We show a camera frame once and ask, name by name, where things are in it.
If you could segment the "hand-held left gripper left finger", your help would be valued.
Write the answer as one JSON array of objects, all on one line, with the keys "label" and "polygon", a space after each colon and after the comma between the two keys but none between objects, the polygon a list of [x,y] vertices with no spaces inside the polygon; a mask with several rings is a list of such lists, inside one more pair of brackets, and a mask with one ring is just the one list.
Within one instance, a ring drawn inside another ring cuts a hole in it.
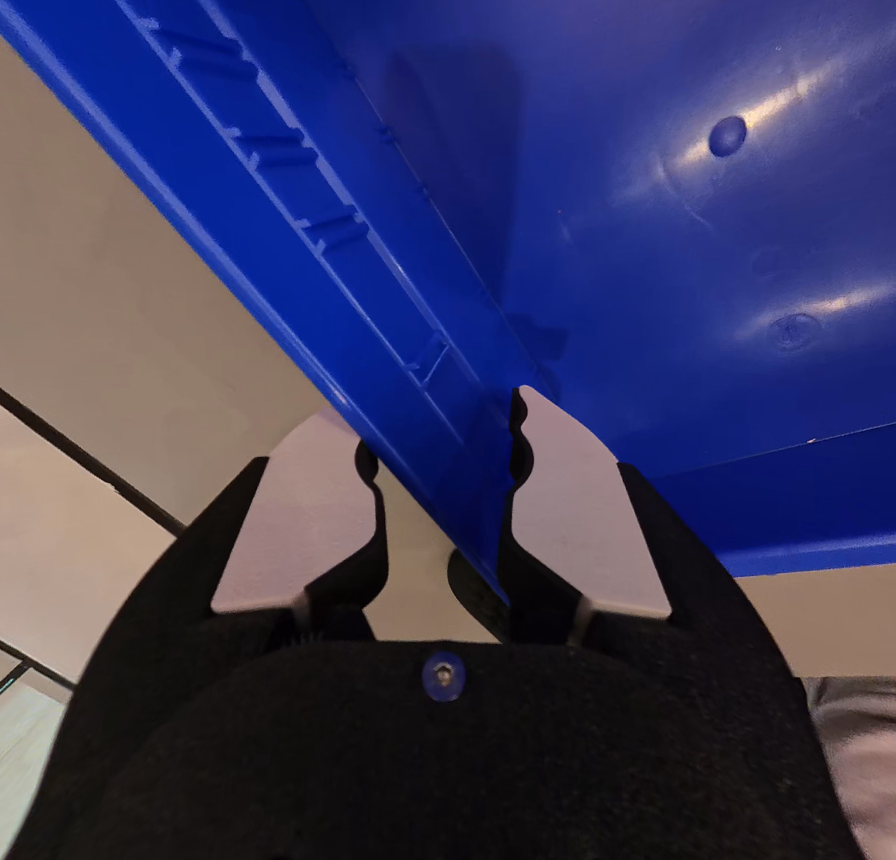
[{"label": "hand-held left gripper left finger", "polygon": [[212,612],[286,609],[310,632],[341,608],[364,611],[389,575],[378,470],[332,408],[297,426],[265,460]]}]

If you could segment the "blue plastic bin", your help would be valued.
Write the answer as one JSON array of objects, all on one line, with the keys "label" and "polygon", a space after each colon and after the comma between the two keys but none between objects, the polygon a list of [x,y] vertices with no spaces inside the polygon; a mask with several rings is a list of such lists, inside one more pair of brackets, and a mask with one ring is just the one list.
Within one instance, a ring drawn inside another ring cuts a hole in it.
[{"label": "blue plastic bin", "polygon": [[2,0],[497,587],[511,391],[736,577],[894,563],[894,0]]}]

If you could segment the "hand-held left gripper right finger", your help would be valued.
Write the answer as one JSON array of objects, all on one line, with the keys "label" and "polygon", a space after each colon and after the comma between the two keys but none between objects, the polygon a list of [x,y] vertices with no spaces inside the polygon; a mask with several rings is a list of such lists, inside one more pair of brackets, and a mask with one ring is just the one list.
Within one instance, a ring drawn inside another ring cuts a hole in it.
[{"label": "hand-held left gripper right finger", "polygon": [[581,645],[602,615],[671,607],[616,457],[532,386],[513,392],[511,487],[497,552],[517,644]]}]

